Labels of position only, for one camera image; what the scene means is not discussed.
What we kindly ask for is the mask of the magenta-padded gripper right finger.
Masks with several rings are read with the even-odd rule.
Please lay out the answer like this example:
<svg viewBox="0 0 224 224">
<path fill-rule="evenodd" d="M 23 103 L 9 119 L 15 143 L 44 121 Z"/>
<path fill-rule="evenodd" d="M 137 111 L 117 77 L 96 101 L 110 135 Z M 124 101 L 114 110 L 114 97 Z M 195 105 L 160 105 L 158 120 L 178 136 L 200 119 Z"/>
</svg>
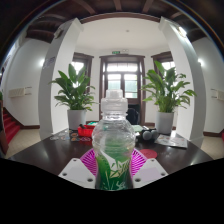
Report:
<svg viewBox="0 0 224 224">
<path fill-rule="evenodd" d="M 168 175 L 151 149 L 134 149 L 129 166 L 132 186 L 140 188 Z"/>
</svg>

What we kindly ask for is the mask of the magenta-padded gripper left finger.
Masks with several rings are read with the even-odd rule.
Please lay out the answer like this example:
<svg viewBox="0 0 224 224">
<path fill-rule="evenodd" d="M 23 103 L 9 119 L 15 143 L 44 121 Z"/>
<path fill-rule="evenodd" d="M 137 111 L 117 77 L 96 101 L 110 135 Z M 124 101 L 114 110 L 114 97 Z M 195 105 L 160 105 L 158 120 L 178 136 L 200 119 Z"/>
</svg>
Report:
<svg viewBox="0 0 224 224">
<path fill-rule="evenodd" d="M 80 158 L 72 158 L 60 172 L 59 177 L 78 186 L 94 189 L 97 173 L 95 153 L 93 149 L 90 149 Z"/>
</svg>

